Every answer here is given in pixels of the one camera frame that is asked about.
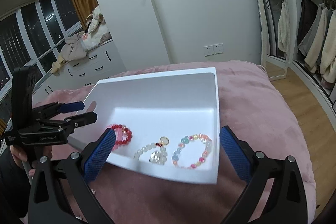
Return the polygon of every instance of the wall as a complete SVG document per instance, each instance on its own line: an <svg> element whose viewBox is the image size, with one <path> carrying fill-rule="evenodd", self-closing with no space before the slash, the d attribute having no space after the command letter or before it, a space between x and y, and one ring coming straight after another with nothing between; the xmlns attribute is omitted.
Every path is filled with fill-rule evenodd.
<svg viewBox="0 0 336 224"><path fill-rule="evenodd" d="M98 0L98 3L128 70L231 59L260 64L257 0ZM205 57L203 46L217 43L224 44L224 53Z"/></svg>

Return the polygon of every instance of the black sleeve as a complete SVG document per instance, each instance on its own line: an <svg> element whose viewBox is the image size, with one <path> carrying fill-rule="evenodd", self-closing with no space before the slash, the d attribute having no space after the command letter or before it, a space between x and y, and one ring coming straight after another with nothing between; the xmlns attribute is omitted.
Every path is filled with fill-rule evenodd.
<svg viewBox="0 0 336 224"><path fill-rule="evenodd" d="M27 214L30 183L26 172L15 164L9 147L0 156L0 191L18 217Z"/></svg>

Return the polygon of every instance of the pink blanket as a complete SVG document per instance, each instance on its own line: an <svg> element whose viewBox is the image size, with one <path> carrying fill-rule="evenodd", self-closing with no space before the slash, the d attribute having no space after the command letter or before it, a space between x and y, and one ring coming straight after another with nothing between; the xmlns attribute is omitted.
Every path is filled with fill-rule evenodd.
<svg viewBox="0 0 336 224"><path fill-rule="evenodd" d="M281 94L269 82L265 69L255 64L203 62L159 66L129 71L118 76L167 70L216 67L220 125L229 125L236 136L268 157L285 159L293 155L302 175L308 205L308 219L315 214L315 180L309 152L294 114ZM41 104L84 100L93 85L78 90L58 90ZM68 115L59 115L63 119ZM67 157L69 145L53 147L53 159ZM260 216L271 189L266 185L251 220ZM227 158L220 152L217 185L194 185L161 180L105 164L90 184L96 198L118 224L121 223L213 223L218 224L230 211L245 187ZM68 196L75 214L83 215L73 196Z"/></svg>

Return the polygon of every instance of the white tray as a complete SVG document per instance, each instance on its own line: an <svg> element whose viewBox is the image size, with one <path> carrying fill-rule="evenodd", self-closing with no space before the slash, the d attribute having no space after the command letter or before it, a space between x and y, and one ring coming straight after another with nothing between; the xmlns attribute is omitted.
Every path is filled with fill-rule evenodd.
<svg viewBox="0 0 336 224"><path fill-rule="evenodd" d="M125 124L133 132L127 146L114 150L107 162L142 174L167 180L216 184L219 161L219 106L216 68L199 68L131 75L100 80L84 103L96 105L98 120L77 128L68 137L71 145L82 150L96 141L113 123ZM212 139L212 150L206 161L196 169L176 168L173 152L184 136L206 134ZM169 138L167 162L149 162L152 149L134 160L134 153L150 143ZM179 166L196 163L205 144L196 140L185 145L179 155Z"/></svg>

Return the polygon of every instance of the blue textured pad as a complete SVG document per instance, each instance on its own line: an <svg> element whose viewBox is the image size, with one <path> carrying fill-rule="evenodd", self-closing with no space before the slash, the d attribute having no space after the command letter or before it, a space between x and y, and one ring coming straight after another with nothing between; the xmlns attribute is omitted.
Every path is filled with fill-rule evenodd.
<svg viewBox="0 0 336 224"><path fill-rule="evenodd" d="M88 160L84 163L84 180L86 183L94 181L98 176L101 168L106 162L114 144L116 142L116 134L110 129L102 141L97 145Z"/></svg>
<svg viewBox="0 0 336 224"><path fill-rule="evenodd" d="M59 112L61 113L69 113L73 111L83 110L85 107L83 102L74 102L61 105L59 108Z"/></svg>
<svg viewBox="0 0 336 224"><path fill-rule="evenodd" d="M239 178L249 183L252 178L251 163L227 128L223 127L220 130L219 140Z"/></svg>

